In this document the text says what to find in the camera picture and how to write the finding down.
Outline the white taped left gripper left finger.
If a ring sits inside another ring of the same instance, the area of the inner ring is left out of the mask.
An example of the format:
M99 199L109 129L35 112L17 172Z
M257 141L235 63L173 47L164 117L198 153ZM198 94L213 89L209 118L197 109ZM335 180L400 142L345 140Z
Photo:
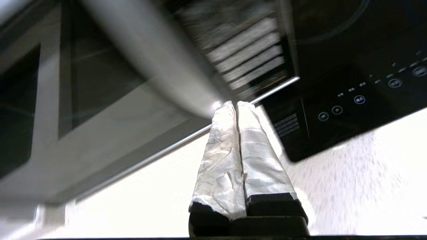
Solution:
M215 111L189 206L189 234L228 234L247 215L237 116L231 101Z

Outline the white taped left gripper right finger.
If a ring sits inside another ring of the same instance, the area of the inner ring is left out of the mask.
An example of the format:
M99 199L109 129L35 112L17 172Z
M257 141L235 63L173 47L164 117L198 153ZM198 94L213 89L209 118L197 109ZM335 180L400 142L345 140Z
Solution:
M237 108L247 214L250 217L301 217L308 222L296 190L261 126L255 106L240 101Z

